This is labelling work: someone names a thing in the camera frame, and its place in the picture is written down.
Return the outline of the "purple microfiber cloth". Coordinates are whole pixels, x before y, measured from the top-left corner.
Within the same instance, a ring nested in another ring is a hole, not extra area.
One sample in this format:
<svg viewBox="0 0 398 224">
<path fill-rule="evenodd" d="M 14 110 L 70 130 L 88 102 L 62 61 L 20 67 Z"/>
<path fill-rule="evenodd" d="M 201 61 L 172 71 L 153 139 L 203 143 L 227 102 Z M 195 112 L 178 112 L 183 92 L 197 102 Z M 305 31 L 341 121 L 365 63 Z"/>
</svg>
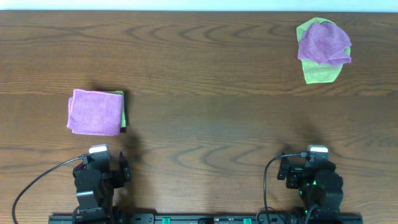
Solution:
<svg viewBox="0 0 398 224">
<path fill-rule="evenodd" d="M 298 59 L 320 65 L 340 66 L 351 63 L 345 52 L 352 46 L 347 33 L 331 22 L 313 23 L 298 42 Z"/>
</svg>

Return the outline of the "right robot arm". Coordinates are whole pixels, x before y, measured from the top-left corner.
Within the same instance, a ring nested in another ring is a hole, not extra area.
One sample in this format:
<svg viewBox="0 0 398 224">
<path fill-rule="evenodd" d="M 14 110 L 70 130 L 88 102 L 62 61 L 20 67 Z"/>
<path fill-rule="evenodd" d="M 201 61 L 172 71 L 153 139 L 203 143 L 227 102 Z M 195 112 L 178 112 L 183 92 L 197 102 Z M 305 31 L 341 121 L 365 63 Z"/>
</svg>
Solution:
<svg viewBox="0 0 398 224">
<path fill-rule="evenodd" d="M 288 189 L 297 189 L 305 207 L 295 208 L 286 223 L 335 223 L 343 200 L 343 178 L 329 153 L 307 151 L 296 154 L 305 159 L 299 164 L 289 161 L 293 154 L 283 154 L 277 179 L 285 180 Z"/>
</svg>

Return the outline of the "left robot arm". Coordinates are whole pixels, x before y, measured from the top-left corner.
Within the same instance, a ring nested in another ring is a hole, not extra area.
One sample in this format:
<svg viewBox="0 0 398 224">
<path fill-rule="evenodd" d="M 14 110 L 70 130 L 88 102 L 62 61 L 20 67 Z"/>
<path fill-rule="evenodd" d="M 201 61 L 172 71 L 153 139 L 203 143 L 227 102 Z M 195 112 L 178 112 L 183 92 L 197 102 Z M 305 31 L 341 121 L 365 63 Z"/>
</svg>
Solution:
<svg viewBox="0 0 398 224">
<path fill-rule="evenodd" d="M 114 190 L 132 179 L 127 159 L 119 154 L 119 168 L 110 169 L 109 153 L 82 155 L 83 162 L 73 170 L 78 207 L 72 223 L 129 223 L 124 211 L 113 205 Z"/>
</svg>

